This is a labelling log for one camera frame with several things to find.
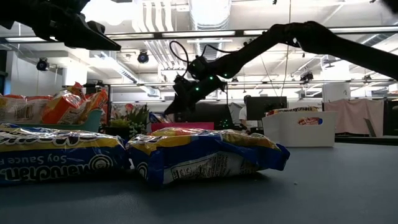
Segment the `blue noodle package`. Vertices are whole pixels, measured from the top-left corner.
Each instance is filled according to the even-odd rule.
[[[123,142],[86,131],[0,125],[0,185],[120,172],[130,168]]]
[[[290,152],[261,134],[164,128],[126,144],[134,167],[153,187],[175,180],[283,170]]]

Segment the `flower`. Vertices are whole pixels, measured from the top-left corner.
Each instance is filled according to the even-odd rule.
[[[134,108],[134,106],[130,103],[126,104],[124,107],[126,108],[127,113],[130,113]]]

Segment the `pink box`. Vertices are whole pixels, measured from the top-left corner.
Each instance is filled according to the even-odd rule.
[[[194,122],[194,123],[153,123],[151,125],[152,132],[168,127],[175,128],[201,128],[206,130],[214,130],[213,122]]]

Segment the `pink cloth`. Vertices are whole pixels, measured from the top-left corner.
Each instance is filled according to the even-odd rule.
[[[152,132],[167,128],[167,127],[175,127],[175,128],[201,128],[206,130],[214,130],[213,122],[194,122],[194,123],[153,123],[151,125]]]
[[[325,111],[337,111],[336,133],[369,134],[369,119],[377,137],[383,136],[383,100],[338,100],[324,104]]]

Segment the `nutrition facts label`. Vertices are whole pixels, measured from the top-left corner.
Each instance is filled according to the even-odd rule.
[[[164,170],[164,184],[177,179],[226,177],[255,172],[257,167],[230,152],[218,152],[194,161],[187,161]]]

